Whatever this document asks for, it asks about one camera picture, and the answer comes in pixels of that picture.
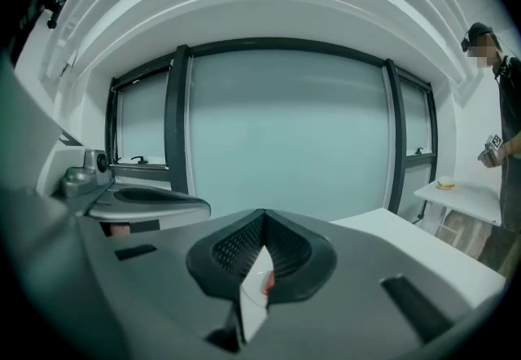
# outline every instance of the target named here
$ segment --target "white countertop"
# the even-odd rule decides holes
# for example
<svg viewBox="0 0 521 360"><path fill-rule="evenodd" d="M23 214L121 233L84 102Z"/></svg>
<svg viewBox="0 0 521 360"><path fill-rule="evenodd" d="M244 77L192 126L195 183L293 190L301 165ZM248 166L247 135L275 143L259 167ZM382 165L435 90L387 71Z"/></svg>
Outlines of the white countertop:
<svg viewBox="0 0 521 360"><path fill-rule="evenodd" d="M450 182L449 178L442 177L440 180ZM456 186L447 191L437 188L437 181L434 181L418 189L414 194L494 226L501 225L499 196L495 191L468 182L453 182L456 183Z"/></svg>
<svg viewBox="0 0 521 360"><path fill-rule="evenodd" d="M500 274L386 209L332 223L394 244L454 286L473 308L505 285L505 278Z"/></svg>

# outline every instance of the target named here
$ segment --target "small device in hand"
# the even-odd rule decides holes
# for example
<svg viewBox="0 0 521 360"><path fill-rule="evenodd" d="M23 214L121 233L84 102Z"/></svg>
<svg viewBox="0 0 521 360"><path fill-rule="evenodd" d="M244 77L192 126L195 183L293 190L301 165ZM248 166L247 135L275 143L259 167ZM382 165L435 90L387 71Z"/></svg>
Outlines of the small device in hand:
<svg viewBox="0 0 521 360"><path fill-rule="evenodd" d="M497 151L502 144L503 140L498 135L489 136L485 143L485 149L479 154L478 160L484 165L489 161L492 166L497 166L499 164L499 153Z"/></svg>

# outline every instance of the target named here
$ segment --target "hand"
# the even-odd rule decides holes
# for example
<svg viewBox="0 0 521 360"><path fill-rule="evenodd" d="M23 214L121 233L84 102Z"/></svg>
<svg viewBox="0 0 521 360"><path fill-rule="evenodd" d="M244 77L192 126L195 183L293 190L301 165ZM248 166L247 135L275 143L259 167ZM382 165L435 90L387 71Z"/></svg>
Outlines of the hand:
<svg viewBox="0 0 521 360"><path fill-rule="evenodd" d="M493 162L492 159L488 158L484 160L483 164L488 168L496 168L498 166L501 166L506 158L506 150L504 147L499 147L499 150L497 150L496 153L496 157L497 162Z"/></svg>

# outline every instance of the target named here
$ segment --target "person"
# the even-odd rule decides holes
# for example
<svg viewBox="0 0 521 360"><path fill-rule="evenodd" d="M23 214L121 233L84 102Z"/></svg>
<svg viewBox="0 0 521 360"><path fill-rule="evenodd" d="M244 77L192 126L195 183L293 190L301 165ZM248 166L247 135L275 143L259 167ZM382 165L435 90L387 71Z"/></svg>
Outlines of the person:
<svg viewBox="0 0 521 360"><path fill-rule="evenodd" d="M478 260L499 271L521 227L521 60L503 53L493 29L474 23L462 49L476 57L478 66L491 68L499 88L503 144L488 168L501 166L501 227L493 227Z"/></svg>

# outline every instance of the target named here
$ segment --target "frosted glass window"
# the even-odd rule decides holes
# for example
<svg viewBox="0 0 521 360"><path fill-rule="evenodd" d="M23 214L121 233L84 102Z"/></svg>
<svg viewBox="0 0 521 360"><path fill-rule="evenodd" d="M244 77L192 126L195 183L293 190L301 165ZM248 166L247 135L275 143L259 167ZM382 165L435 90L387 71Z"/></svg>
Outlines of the frosted glass window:
<svg viewBox="0 0 521 360"><path fill-rule="evenodd" d="M413 155L420 147L423 147L422 153L428 153L431 151L431 123L427 96L422 90L405 82L401 83L401 94L404 98L407 127L407 155Z"/></svg>
<svg viewBox="0 0 521 360"><path fill-rule="evenodd" d="M430 175L430 163L405 169L404 188L398 208L400 217L410 222L418 219L418 215L422 212L423 200L415 196L414 192L429 183Z"/></svg>
<svg viewBox="0 0 521 360"><path fill-rule="evenodd" d="M118 95L120 163L164 165L164 102L168 72L157 73L124 88Z"/></svg>
<svg viewBox="0 0 521 360"><path fill-rule="evenodd" d="M382 207L381 68L287 50L204 56L189 104L195 194L212 217L265 208L330 221Z"/></svg>

